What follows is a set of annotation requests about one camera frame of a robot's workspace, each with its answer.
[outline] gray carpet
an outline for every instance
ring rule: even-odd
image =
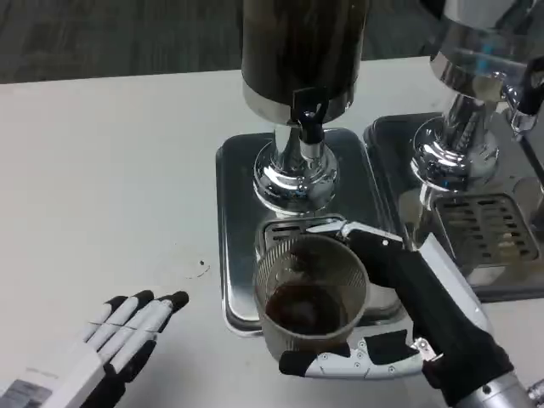
[[[240,68],[239,1],[0,0],[0,82]],[[433,29],[417,0],[374,0],[363,59],[419,55]]]

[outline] label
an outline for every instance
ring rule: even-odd
[[[39,408],[52,393],[31,382],[15,380],[0,397],[0,408]]]

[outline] brown liquid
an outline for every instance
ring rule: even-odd
[[[266,314],[290,332],[323,335],[342,327],[346,311],[323,287],[285,284],[266,303]]]
[[[244,0],[242,73],[267,99],[290,105],[302,88],[329,98],[357,79],[368,0]]]

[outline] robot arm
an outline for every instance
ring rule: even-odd
[[[157,335],[189,302],[151,291],[104,303],[81,336],[36,361],[0,397],[0,408],[111,408],[142,370]]]
[[[349,354],[339,348],[314,359],[307,356],[306,366],[303,354],[290,352],[284,355],[288,362],[282,357],[283,367],[280,361],[282,372],[371,379],[415,373],[419,365],[449,406],[535,406],[515,377],[506,352],[491,335],[479,300],[433,235],[413,252],[404,248],[398,236],[358,223],[331,223],[307,232],[336,236],[361,258],[371,281],[395,289],[413,321],[415,341],[411,346],[418,354],[398,354],[402,360],[383,366],[388,370],[381,371],[382,376],[369,376],[380,365],[360,364],[364,369],[355,372],[356,357],[362,355],[365,360],[371,356],[364,353],[368,350],[365,342],[360,342],[363,347]],[[399,336],[389,346],[406,348],[405,338]]]

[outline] metal grate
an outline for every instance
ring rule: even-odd
[[[278,241],[302,234],[308,228],[343,220],[344,218],[340,215],[328,215],[325,217],[275,219],[269,221],[263,226],[260,252],[263,253],[268,250]]]
[[[501,265],[538,258],[537,245],[508,195],[441,197],[434,202],[462,266]]]

